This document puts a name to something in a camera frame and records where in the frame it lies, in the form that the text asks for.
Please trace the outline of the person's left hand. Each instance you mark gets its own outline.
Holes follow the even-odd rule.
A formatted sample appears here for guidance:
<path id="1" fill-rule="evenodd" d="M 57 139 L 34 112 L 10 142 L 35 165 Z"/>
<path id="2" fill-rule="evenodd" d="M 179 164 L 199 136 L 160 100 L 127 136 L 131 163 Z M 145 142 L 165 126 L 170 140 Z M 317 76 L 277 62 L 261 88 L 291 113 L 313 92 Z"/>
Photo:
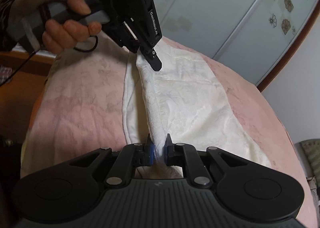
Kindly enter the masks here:
<path id="1" fill-rule="evenodd" d="M 9 22 L 18 21 L 36 11 L 40 5 L 51 2 L 65 3 L 71 10 L 80 15 L 91 13 L 85 0 L 15 0 L 10 10 Z M 101 24 L 98 22 L 92 22 L 84 26 L 73 20 L 68 20 L 63 25 L 54 20 L 48 20 L 42 39 L 47 51 L 59 55 L 65 49 L 74 48 L 78 42 L 84 42 L 100 32 Z"/>

